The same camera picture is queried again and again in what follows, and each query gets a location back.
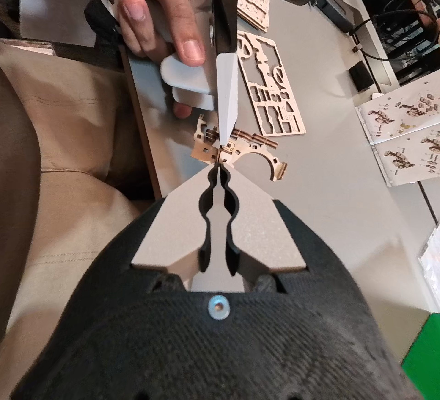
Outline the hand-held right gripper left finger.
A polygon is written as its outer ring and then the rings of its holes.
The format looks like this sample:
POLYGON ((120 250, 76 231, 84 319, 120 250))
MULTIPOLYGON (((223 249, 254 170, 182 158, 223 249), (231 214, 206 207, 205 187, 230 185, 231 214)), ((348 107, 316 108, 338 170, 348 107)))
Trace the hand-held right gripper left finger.
POLYGON ((137 269, 177 275, 192 291, 194 277, 205 273, 212 254, 213 206, 219 164, 206 166, 162 201, 132 265, 137 269))

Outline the instruction sheet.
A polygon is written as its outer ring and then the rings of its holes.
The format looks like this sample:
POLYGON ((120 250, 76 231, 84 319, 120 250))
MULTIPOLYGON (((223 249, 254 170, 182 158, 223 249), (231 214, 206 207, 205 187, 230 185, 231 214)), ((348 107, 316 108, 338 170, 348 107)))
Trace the instruction sheet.
POLYGON ((388 187, 440 176, 439 124, 371 146, 388 187))
POLYGON ((370 144, 379 144, 440 123, 440 72, 418 78, 356 107, 370 144))

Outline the clear plastic bag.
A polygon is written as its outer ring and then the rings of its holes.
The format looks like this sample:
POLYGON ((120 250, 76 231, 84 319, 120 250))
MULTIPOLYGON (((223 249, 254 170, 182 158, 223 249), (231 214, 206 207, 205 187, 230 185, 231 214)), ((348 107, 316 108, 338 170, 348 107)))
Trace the clear plastic bag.
POLYGON ((435 312, 440 311, 440 224, 432 231, 419 255, 424 279, 435 301, 435 312))

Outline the punched-out wooden sheet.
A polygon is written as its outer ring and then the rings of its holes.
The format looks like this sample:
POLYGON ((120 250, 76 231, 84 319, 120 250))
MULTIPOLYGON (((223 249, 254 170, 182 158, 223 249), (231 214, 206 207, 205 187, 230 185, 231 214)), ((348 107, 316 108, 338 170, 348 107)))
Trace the punched-out wooden sheet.
POLYGON ((306 128, 276 43, 238 31, 238 62, 264 137, 304 135, 306 128))

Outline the black box device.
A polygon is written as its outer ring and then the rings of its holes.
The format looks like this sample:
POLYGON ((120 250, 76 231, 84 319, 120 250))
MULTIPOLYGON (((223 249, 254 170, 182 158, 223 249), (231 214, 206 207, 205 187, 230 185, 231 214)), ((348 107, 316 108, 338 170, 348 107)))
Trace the black box device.
POLYGON ((316 7, 342 33, 349 34, 354 29, 353 13, 342 0, 316 0, 316 7))

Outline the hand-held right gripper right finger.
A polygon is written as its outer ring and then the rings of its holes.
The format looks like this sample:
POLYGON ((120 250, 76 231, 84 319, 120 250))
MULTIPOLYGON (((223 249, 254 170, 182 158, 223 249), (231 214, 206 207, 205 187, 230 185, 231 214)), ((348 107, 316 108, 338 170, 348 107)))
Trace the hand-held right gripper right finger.
POLYGON ((243 291, 252 291, 260 276, 306 270, 272 196, 231 166, 219 164, 219 174, 230 214, 226 264, 231 276, 241 276, 243 291))

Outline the person's beige pants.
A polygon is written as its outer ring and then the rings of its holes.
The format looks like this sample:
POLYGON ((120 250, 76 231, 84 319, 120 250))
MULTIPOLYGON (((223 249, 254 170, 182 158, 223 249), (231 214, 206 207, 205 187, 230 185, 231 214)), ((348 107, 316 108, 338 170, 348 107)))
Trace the person's beige pants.
POLYGON ((1 342, 1 399, 46 346, 96 256, 153 199, 124 73, 1 43, 36 131, 36 225, 1 342))

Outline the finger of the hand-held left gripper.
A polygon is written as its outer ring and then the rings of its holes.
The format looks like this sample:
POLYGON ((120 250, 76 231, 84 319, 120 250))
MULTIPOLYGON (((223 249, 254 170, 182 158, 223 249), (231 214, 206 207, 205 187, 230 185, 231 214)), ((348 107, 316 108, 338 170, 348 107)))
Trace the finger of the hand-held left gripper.
POLYGON ((226 146, 238 118, 238 54, 221 53, 216 58, 217 106, 220 145, 226 146))

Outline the green plastic bin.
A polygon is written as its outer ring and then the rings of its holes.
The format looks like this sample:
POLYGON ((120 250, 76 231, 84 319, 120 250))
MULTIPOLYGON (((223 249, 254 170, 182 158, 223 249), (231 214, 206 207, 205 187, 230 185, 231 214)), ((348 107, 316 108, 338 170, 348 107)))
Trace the green plastic bin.
POLYGON ((427 318, 401 366, 424 399, 440 399, 439 313, 427 318))

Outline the black power adapter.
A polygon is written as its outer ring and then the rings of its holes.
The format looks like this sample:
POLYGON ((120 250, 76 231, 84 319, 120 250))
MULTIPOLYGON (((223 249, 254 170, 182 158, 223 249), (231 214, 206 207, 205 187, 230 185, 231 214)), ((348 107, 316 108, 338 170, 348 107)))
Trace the black power adapter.
POLYGON ((348 72, 358 93, 365 92, 374 84, 374 80, 363 61, 359 61, 350 67, 348 72))

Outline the grey desk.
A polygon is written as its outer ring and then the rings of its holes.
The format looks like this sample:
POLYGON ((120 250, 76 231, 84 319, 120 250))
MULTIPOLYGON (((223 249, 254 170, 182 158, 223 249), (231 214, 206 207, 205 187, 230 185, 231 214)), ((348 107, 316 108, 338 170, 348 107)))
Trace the grey desk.
MULTIPOLYGON (((359 93, 349 68, 362 56, 316 7, 271 0, 266 37, 278 47, 306 133, 275 139, 274 153, 288 163, 282 181, 270 181, 260 156, 244 156, 234 166, 339 256, 401 362, 426 319, 439 311, 419 261, 438 223, 439 181, 428 181, 437 183, 428 197, 421 183, 388 188, 355 109, 374 92, 398 88, 397 78, 389 63, 369 64, 378 84, 359 93)), ((205 166, 190 157, 200 111, 174 120, 157 67, 135 56, 129 61, 154 193, 162 197, 205 166)))

